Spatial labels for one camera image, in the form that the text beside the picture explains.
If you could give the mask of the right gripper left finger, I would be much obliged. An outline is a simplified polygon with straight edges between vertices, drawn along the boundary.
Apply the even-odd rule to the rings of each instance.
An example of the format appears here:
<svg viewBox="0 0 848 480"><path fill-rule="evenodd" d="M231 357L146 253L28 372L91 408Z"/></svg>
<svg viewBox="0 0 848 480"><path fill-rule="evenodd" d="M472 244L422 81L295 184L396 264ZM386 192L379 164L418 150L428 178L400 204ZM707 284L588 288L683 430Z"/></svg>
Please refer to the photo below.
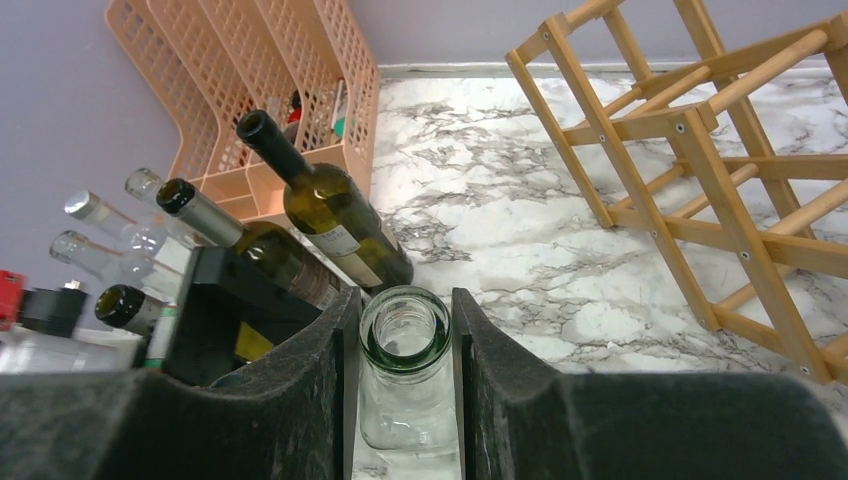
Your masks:
<svg viewBox="0 0 848 480"><path fill-rule="evenodd" d="M348 479L360 293L260 359L190 387L150 370L6 375L5 479Z"/></svg>

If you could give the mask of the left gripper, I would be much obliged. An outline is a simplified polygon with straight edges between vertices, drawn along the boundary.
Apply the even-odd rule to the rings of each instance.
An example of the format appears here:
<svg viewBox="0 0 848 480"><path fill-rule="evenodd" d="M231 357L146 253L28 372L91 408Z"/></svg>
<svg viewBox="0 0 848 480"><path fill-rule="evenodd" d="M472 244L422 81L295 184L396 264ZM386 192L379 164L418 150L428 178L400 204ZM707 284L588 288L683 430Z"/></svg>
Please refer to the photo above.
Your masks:
<svg viewBox="0 0 848 480"><path fill-rule="evenodd" d="M207 387L254 354L237 340L252 328L259 354L312 323L322 310L298 298L224 247L192 251L173 314L165 312L149 341L144 366L190 386Z"/></svg>

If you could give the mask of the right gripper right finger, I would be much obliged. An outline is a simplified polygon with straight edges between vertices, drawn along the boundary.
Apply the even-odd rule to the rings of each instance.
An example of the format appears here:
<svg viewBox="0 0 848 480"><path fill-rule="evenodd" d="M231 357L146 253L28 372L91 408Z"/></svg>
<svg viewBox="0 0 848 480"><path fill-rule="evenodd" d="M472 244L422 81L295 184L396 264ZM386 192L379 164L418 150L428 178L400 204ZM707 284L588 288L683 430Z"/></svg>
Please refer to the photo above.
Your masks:
<svg viewBox="0 0 848 480"><path fill-rule="evenodd" d="M451 299L467 479L843 479L847 448L799 382L742 373L563 373Z"/></svg>

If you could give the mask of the clear square glass bottle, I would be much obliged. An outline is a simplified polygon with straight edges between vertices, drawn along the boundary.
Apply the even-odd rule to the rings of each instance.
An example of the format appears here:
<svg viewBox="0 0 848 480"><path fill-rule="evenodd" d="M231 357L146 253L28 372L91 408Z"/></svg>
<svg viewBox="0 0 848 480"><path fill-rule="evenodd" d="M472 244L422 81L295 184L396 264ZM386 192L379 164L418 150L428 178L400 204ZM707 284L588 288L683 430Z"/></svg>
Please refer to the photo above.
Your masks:
<svg viewBox="0 0 848 480"><path fill-rule="evenodd" d="M451 334L448 308L416 286L389 288L362 312L360 432L396 479L458 475Z"/></svg>

